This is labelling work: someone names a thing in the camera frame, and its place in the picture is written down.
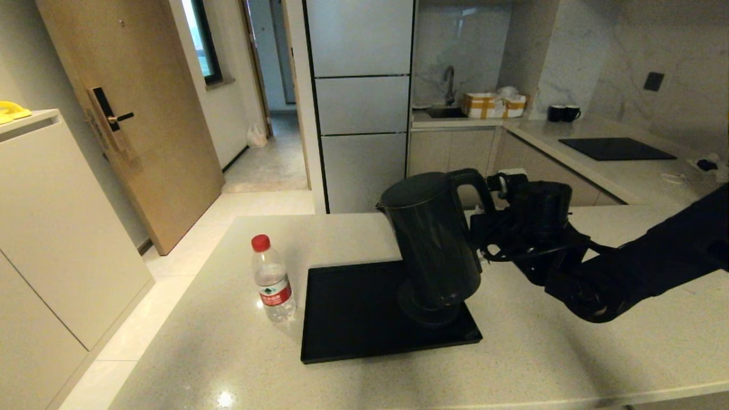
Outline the black electric kettle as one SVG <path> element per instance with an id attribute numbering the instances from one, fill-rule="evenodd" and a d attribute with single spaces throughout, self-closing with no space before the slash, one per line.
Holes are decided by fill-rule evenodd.
<path id="1" fill-rule="evenodd" d="M 456 306 L 481 285 L 481 262 L 458 188 L 476 189 L 484 207 L 494 205 L 476 169 L 429 172 L 398 181 L 383 192 L 378 208 L 390 218 L 419 308 Z"/>

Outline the clear red-label water bottle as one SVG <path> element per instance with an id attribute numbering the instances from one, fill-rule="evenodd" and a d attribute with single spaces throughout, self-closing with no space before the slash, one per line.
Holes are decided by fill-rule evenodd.
<path id="1" fill-rule="evenodd" d="M 263 308 L 271 321 L 286 322 L 297 307 L 284 259 L 265 234 L 254 236 L 251 244 L 253 280 Z"/>

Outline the black round kettle base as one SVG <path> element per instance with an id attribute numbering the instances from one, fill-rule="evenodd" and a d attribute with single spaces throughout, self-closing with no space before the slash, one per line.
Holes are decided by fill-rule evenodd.
<path id="1" fill-rule="evenodd" d="M 427 329 L 442 329 L 455 322 L 461 313 L 461 304 L 432 308 L 417 301 L 415 288 L 411 280 L 404 280 L 399 285 L 396 300 L 403 313 L 416 324 Z"/>

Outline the beige kitchen base cabinets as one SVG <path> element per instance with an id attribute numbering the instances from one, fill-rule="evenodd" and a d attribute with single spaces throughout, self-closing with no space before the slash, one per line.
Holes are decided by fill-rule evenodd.
<path id="1" fill-rule="evenodd" d="M 408 176 L 427 172 L 476 169 L 481 175 L 524 169 L 530 180 L 554 181 L 572 187 L 573 207 L 623 205 L 554 157 L 502 127 L 422 130 L 409 138 Z"/>

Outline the black induction cooktop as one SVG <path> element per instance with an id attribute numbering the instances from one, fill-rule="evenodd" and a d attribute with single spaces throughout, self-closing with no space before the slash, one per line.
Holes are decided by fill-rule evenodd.
<path id="1" fill-rule="evenodd" d="M 633 138 L 560 138 L 560 143 L 596 161 L 676 160 L 666 151 Z"/>

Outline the yellow checked basket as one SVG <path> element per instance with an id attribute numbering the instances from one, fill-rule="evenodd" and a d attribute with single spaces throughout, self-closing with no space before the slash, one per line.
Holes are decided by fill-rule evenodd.
<path id="1" fill-rule="evenodd" d="M 513 97 L 497 93 L 467 93 L 461 103 L 461 112 L 471 119 L 508 119 L 521 117 L 526 109 L 527 96 Z"/>

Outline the black and white clutter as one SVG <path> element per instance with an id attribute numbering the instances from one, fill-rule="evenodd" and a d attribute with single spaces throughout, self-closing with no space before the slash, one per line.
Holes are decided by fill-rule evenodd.
<path id="1" fill-rule="evenodd" d="M 716 153 L 709 153 L 703 158 L 689 158 L 687 162 L 701 174 L 713 176 L 718 184 L 729 183 L 729 160 L 724 160 Z"/>

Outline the black rectangular tray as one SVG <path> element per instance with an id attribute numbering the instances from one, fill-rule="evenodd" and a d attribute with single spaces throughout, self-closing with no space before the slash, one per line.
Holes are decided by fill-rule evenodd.
<path id="1" fill-rule="evenodd" d="M 456 319 L 430 329 L 398 304 L 408 273 L 401 260 L 311 268 L 300 360 L 309 365 L 478 343 L 482 333 L 465 303 Z"/>

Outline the silver refrigerator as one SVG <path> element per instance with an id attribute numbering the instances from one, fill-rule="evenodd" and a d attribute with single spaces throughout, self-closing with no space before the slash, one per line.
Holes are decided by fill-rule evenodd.
<path id="1" fill-rule="evenodd" d="M 415 0 L 304 0 L 326 210 L 372 212 L 406 174 Z"/>

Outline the dark framed window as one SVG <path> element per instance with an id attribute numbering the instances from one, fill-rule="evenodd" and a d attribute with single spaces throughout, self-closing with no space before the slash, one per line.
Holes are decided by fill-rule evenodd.
<path id="1" fill-rule="evenodd" d="M 214 39 L 203 0 L 181 0 L 194 50 L 206 85 L 216 85 L 223 80 Z"/>

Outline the light wooden door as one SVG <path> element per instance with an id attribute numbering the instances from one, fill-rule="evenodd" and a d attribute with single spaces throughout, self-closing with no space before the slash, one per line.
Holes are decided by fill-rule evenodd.
<path id="1" fill-rule="evenodd" d="M 35 0 L 84 113 L 148 231 L 169 254 L 224 179 L 169 0 Z M 88 96 L 102 87 L 126 153 L 112 148 Z"/>

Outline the white tall cabinet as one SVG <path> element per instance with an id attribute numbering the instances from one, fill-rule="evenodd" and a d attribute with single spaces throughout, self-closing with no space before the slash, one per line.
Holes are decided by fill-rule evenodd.
<path id="1" fill-rule="evenodd" d="M 57 109 L 0 125 L 0 410 L 52 410 L 154 278 Z"/>

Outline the yellow object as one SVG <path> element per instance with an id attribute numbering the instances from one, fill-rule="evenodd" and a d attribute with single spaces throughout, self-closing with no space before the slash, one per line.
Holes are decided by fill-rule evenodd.
<path id="1" fill-rule="evenodd" d="M 11 101 L 0 101 L 0 125 L 9 124 L 21 118 L 31 117 L 33 112 Z"/>

